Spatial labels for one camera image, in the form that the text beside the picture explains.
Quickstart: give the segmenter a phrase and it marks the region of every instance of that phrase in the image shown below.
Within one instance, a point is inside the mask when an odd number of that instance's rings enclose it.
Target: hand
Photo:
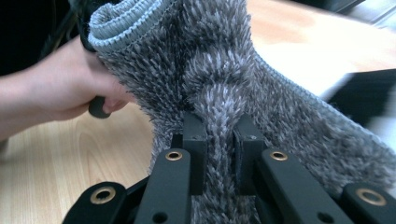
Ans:
[[[106,113],[134,101],[77,37],[42,62],[0,77],[0,141],[39,123],[77,117],[96,95],[106,97]]]

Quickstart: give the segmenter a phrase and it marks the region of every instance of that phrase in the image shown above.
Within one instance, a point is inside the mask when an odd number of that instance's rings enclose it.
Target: wooden table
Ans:
[[[331,54],[351,71],[396,67],[391,32],[293,3],[248,0],[248,10],[263,57]],[[11,137],[0,149],[0,223],[60,223],[86,188],[102,181],[131,186],[147,175],[151,139],[137,105],[109,119],[84,114]]]

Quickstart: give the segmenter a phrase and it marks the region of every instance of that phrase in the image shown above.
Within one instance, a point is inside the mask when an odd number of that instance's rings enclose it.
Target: table surface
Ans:
[[[247,7],[255,48],[275,67],[282,58],[284,66],[298,60],[301,67],[324,59],[320,69],[343,72],[396,67],[390,31],[294,3],[247,0]],[[60,223],[86,188],[102,181],[132,186],[147,176],[151,141],[149,118],[137,105],[109,119],[84,114],[9,138],[0,147],[0,223]]]

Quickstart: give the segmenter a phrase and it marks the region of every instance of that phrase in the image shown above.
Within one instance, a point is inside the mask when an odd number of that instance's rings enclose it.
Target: gray fur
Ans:
[[[140,35],[123,35],[124,28],[108,31],[111,26],[101,21],[120,13],[113,5],[99,8],[92,15],[90,41],[151,117],[150,168],[170,147],[172,135],[182,132],[183,111],[203,119],[207,174],[204,194],[193,197],[193,223],[257,221],[253,198],[235,195],[232,129],[244,113],[253,117],[269,147],[296,155],[330,194],[339,195],[345,184],[357,181],[392,187],[396,156],[390,148],[258,56],[245,0],[162,4]],[[123,18],[130,19],[122,26],[129,22],[131,27],[138,19]]]

